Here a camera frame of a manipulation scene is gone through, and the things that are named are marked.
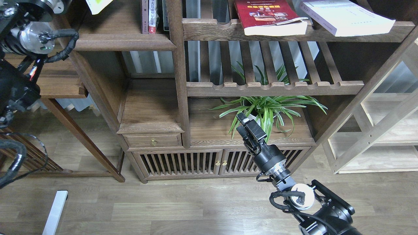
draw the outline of book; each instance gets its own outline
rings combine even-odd
[[[139,6],[141,8],[141,31],[143,34],[148,34],[148,0],[140,0]]]
[[[389,33],[395,23],[349,0],[303,0],[300,8],[336,37]]]
[[[157,25],[159,20],[159,16],[157,14],[158,1],[149,0],[148,6],[148,33],[155,34],[157,32]]]
[[[306,33],[308,23],[299,17],[286,0],[236,0],[235,8],[244,34],[288,36]]]
[[[168,13],[167,13],[167,5],[166,0],[163,0],[163,29],[164,31],[170,31],[170,27],[168,26]]]

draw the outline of spider plant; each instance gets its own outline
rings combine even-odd
[[[232,112],[244,112],[244,114],[248,117],[251,113],[255,116],[255,120],[260,120],[260,126],[264,132],[266,132],[266,142],[270,138],[270,134],[273,129],[273,125],[275,122],[276,128],[280,131],[280,127],[284,126],[284,121],[282,115],[289,117],[292,122],[292,129],[283,130],[280,132],[288,132],[295,128],[293,116],[300,117],[300,113],[290,109],[291,107],[302,107],[305,108],[306,105],[315,105],[318,106],[325,114],[326,114],[326,107],[318,102],[313,97],[310,96],[303,96],[303,95],[296,95],[296,96],[263,96],[263,97],[240,97],[239,99],[233,101],[225,101],[221,98],[221,100],[225,103],[224,105],[217,106],[212,110],[223,109],[229,107],[231,105],[240,104],[238,107],[234,107],[229,109],[219,115],[219,117],[223,117]],[[235,131],[239,126],[239,121],[235,116],[234,120],[232,121],[231,128],[229,129],[228,133],[232,133],[232,138],[234,138]]]

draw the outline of drawer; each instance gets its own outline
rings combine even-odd
[[[123,135],[129,148],[181,146],[180,133]]]

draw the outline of wooden shelf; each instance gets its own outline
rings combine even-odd
[[[248,42],[240,42],[242,64],[246,82],[240,78],[235,81],[231,72],[231,61],[229,55],[229,44],[221,43],[221,61],[223,81],[210,81],[209,52],[201,47],[201,81],[187,83],[187,95],[190,97],[201,96],[274,96],[280,95],[355,95],[364,86],[363,81],[343,81],[338,69],[325,42],[318,43],[323,54],[332,81],[323,81],[326,74],[318,74],[312,53],[307,42],[299,42],[299,47],[310,79],[307,82],[300,82],[296,73],[295,63],[292,58],[289,44],[279,42],[284,65],[289,77],[290,84],[277,82],[273,58],[268,42],[260,42],[260,49],[263,55],[263,62],[267,71],[269,84],[262,85],[256,82],[254,67],[251,60],[250,46]]]
[[[364,111],[376,125],[409,94],[375,93],[363,102]],[[387,133],[382,135],[375,146],[418,145],[418,113],[403,118]]]
[[[182,133],[174,79],[132,80],[117,134]]]
[[[334,158],[338,159],[349,151],[361,136],[361,133],[354,132],[335,133],[329,140],[329,147]],[[418,152],[415,146],[379,146],[376,144],[354,157],[337,173],[388,171],[418,171]]]
[[[189,102],[191,146],[209,146],[211,148],[243,148],[242,138],[238,133],[232,140],[228,130],[231,127],[234,114],[228,114],[219,118],[219,114],[225,110],[209,110],[221,105],[220,99],[191,99]],[[290,132],[280,133],[274,127],[269,144],[274,143],[279,147],[313,146],[315,141],[311,136],[308,124],[302,109],[295,109],[302,117],[294,118],[295,130],[289,137]],[[291,121],[284,118],[286,126],[282,130],[291,129]]]
[[[172,51],[167,34],[142,34],[138,1],[112,2],[100,14],[88,11],[79,27],[77,51]]]
[[[238,19],[228,23],[218,23],[216,19],[183,19],[184,40],[186,41],[340,41],[340,42],[402,42],[414,29],[415,24],[409,21],[397,21],[392,30],[386,34],[335,37],[323,27],[314,29],[308,21],[305,35],[293,36],[246,36]]]
[[[61,48],[56,45],[56,49],[51,52],[51,54],[60,50]],[[15,54],[6,54],[5,56],[5,59],[15,67],[17,67],[24,58],[24,56]],[[81,83],[80,77],[69,59],[45,64],[37,84],[41,89],[42,98],[55,99],[87,97],[87,90]]]

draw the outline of robotic arm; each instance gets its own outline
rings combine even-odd
[[[25,111],[40,96],[36,85],[42,67],[68,58],[79,37],[73,29],[57,31],[45,23],[54,14],[66,12],[71,0],[4,0],[0,6],[0,128],[7,127],[15,111]],[[67,47],[54,56],[54,40],[71,37]],[[4,59],[5,52],[26,55],[15,68]],[[29,74],[24,74],[32,64]]]
[[[284,213],[292,214],[299,221],[299,229],[304,235],[361,235],[351,224],[354,208],[319,183],[313,180],[311,185],[297,184],[286,169],[286,157],[275,145],[264,141],[266,133],[254,121],[243,113],[237,115],[242,126],[237,128],[244,145],[254,156],[254,162],[261,170],[258,182],[271,182],[276,192],[271,193],[270,203]],[[283,197],[283,205],[275,202]],[[303,213],[317,200],[322,208],[313,215]]]

